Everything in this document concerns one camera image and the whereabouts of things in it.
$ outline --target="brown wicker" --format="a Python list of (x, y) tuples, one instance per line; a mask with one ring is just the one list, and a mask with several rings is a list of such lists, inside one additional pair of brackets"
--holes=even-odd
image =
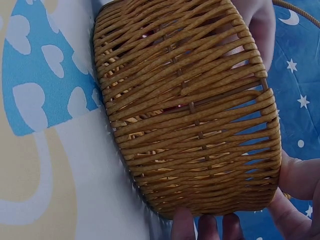
[(230, 0), (116, 0), (101, 9), (93, 41), (115, 141), (154, 210), (171, 219), (177, 206), (224, 215), (270, 203), (277, 107)]

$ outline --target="blue fabric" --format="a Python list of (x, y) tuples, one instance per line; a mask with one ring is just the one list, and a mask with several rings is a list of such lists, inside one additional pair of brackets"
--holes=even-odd
[[(319, 0), (288, 2), (320, 19)], [(290, 18), (291, 13), (285, 8), (275, 6), (275, 14), (275, 49), (268, 85), (274, 91), (279, 110), (282, 147), (290, 156), (302, 160), (320, 158), (320, 30), (300, 15), (298, 23), (286, 21), (294, 17)], [(306, 105), (298, 101), (301, 99), (306, 99)], [(312, 208), (311, 201), (292, 199), (291, 202), (300, 212), (312, 218), (309, 210)], [(245, 239), (283, 239), (267, 209), (262, 212), (237, 212), (237, 215)], [(218, 217), (217, 221), (221, 233), (222, 218)]]
[[(25, 0), (18, 0), (12, 16), (23, 16), (27, 19), (30, 32), (27, 36), (30, 54), (21, 54), (5, 40), (2, 63), (2, 91), (4, 109), (12, 131), (17, 136), (24, 136), (34, 132), (22, 118), (13, 93), (13, 88), (27, 83), (39, 85), (45, 95), (42, 106), (47, 117), (47, 127), (52, 127), (73, 117), (67, 106), (70, 95), (75, 88), (81, 88), (85, 94), (86, 108), (93, 111), (98, 108), (92, 98), (93, 91), (98, 91), (98, 85), (93, 77), (82, 73), (75, 65), (72, 56), (74, 50), (63, 34), (53, 32), (46, 9), (41, 1), (34, 1), (33, 5)], [(42, 46), (54, 46), (63, 53), (63, 77), (58, 77), (49, 67), (42, 52)]]

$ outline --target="rattan weave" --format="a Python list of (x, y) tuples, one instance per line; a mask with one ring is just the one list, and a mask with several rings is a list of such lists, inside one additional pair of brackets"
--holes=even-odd
[(224, 215), (270, 203), (277, 107), (230, 0), (116, 0), (101, 9), (93, 41), (115, 141), (157, 212)]

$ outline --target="white star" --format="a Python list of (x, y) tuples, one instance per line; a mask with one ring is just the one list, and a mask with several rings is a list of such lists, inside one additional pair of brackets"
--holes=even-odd
[(281, 118), (280, 118), (280, 116), (279, 116), (279, 112), (280, 112), (280, 110), (277, 110), (277, 111), (276, 111), (276, 114), (277, 114), (277, 116), (278, 116), (278, 119), (280, 120)]
[(309, 104), (310, 102), (307, 100), (307, 95), (306, 96), (302, 96), (300, 94), (300, 99), (297, 100), (300, 103), (300, 108), (302, 109), (303, 107), (305, 107), (305, 109), (307, 108), (307, 104)]
[(311, 214), (312, 214), (312, 212), (313, 212), (313, 207), (309, 205), (308, 210), (307, 210), (307, 211), (305, 211), (306, 216), (307, 216), (307, 217), (309, 217), (309, 218), (311, 218)]
[(286, 69), (290, 69), (291, 70), (291, 73), (294, 73), (294, 71), (297, 71), (298, 72), (298, 70), (297, 70), (297, 68), (296, 68), (296, 63), (292, 60), (292, 58), (291, 58), (291, 60), (290, 61), (286, 61), (287, 63), (288, 63), (288, 66), (287, 66), (287, 68)]

